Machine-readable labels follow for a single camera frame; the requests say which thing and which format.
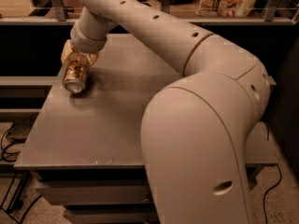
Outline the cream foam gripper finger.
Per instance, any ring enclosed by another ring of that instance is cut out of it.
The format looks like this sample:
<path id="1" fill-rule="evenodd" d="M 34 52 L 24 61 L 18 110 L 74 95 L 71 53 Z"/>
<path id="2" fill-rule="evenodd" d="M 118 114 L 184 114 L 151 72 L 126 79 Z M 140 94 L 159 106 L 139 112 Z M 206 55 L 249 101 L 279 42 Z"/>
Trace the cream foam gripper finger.
<path id="1" fill-rule="evenodd" d="M 90 67 L 92 67 L 99 58 L 98 53 L 85 53 L 84 56 L 87 58 Z"/>
<path id="2" fill-rule="evenodd" d="M 61 62 L 62 65 L 69 65 L 71 63 L 78 63 L 80 60 L 80 53 L 76 49 L 75 45 L 73 42 L 68 39 L 64 43 L 64 48 L 61 54 Z"/>

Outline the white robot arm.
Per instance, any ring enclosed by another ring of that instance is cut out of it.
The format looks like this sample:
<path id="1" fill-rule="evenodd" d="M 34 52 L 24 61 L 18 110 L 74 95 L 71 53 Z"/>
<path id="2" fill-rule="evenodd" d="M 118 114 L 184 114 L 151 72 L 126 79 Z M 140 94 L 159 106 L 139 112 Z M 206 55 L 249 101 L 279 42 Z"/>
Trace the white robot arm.
<path id="1" fill-rule="evenodd" d="M 161 224 L 254 224 L 245 144 L 266 109 L 269 76 L 238 45 L 136 0 L 80 0 L 62 53 L 64 87 L 86 72 L 120 25 L 182 78 L 149 102 L 141 148 Z"/>

